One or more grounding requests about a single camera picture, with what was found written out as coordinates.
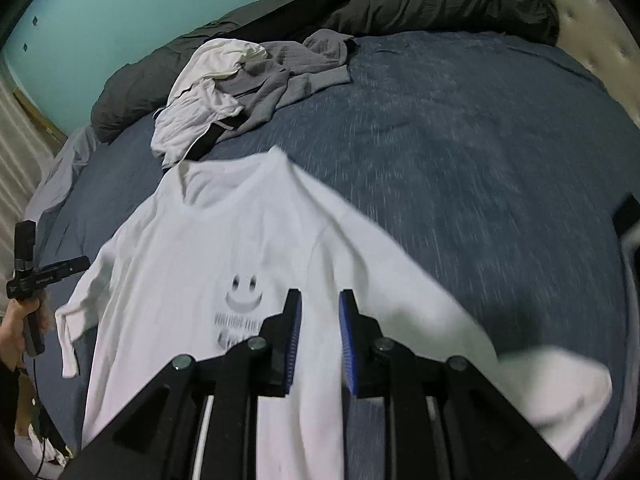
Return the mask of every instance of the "blue bed sheet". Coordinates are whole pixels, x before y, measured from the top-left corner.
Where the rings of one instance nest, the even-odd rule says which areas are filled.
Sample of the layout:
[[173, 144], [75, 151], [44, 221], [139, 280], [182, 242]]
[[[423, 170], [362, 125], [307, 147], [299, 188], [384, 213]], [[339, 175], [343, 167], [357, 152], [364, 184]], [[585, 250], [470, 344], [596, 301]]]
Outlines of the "blue bed sheet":
[[[612, 400], [570, 459], [581, 479], [596, 478], [625, 401], [626, 342], [636, 330], [626, 322], [610, 216], [626, 193], [640, 196], [640, 132], [599, 80], [554, 47], [493, 33], [357, 42], [352, 84], [283, 108], [207, 158], [281, 146], [386, 229], [498, 353], [553, 344], [606, 364]], [[43, 264], [81, 253], [93, 260], [154, 192], [162, 171], [149, 149], [153, 127], [147, 116], [98, 148], [53, 222]], [[65, 303], [76, 282], [52, 286], [50, 305]], [[44, 405], [74, 447], [95, 335], [76, 345], [78, 378], [61, 378], [55, 334], [38, 362]], [[364, 411], [360, 429], [379, 424], [379, 411]], [[379, 464], [358, 456], [350, 478], [380, 478]]]

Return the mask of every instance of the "neckline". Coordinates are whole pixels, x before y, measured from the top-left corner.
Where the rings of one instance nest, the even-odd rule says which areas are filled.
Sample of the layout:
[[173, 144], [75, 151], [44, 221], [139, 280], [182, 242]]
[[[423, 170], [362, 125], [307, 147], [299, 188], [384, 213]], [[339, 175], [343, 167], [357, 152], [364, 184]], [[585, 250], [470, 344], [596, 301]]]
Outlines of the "neckline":
[[[243, 158], [229, 160], [207, 160], [193, 162], [183, 160], [174, 166], [169, 173], [173, 173], [173, 181], [178, 187], [178, 193], [172, 192], [180, 207], [190, 214], [199, 216], [215, 216], [235, 206], [256, 185], [264, 181], [265, 177], [276, 168], [279, 163], [287, 161], [287, 155], [277, 146], [273, 146], [267, 153], [255, 153]], [[255, 164], [255, 169], [233, 191], [211, 206], [199, 207], [186, 201], [186, 183], [189, 171], [194, 166], [200, 170], [211, 171], [216, 175], [224, 174], [227, 170], [239, 171]]]

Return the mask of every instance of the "screw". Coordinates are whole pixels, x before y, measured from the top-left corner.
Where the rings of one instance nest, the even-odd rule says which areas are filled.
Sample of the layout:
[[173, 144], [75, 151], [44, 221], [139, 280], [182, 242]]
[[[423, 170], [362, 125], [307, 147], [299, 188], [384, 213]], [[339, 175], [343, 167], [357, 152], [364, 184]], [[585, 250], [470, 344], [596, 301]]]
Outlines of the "screw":
[[454, 355], [449, 358], [449, 367], [457, 372], [464, 372], [468, 364], [469, 361], [460, 355]]
[[260, 336], [252, 337], [246, 343], [249, 350], [262, 350], [267, 346], [267, 340]]
[[171, 359], [171, 364], [176, 370], [186, 370], [193, 363], [193, 357], [187, 354], [180, 354]]
[[388, 337], [380, 337], [373, 342], [373, 345], [381, 352], [389, 352], [394, 347], [394, 342]]

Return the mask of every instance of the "person's arm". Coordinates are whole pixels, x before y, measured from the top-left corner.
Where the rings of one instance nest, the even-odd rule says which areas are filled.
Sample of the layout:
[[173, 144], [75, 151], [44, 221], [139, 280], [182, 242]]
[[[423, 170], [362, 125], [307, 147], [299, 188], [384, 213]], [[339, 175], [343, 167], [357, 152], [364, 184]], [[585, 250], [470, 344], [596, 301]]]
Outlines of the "person's arm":
[[[14, 441], [20, 377], [16, 367], [25, 349], [22, 336], [24, 318], [27, 314], [35, 312], [39, 306], [40, 300], [37, 298], [22, 303], [11, 300], [0, 324], [0, 425], [11, 443]], [[41, 330], [46, 329], [46, 316], [40, 316], [40, 320]]]

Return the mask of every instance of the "curtain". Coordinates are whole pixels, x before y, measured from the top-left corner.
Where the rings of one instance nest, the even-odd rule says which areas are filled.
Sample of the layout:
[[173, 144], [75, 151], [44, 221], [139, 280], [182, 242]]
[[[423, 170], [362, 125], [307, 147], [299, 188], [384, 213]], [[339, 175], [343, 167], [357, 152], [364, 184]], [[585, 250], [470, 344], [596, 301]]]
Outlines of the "curtain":
[[28, 119], [0, 56], [0, 317], [8, 299], [6, 282], [14, 272], [14, 226], [53, 160], [45, 136]]

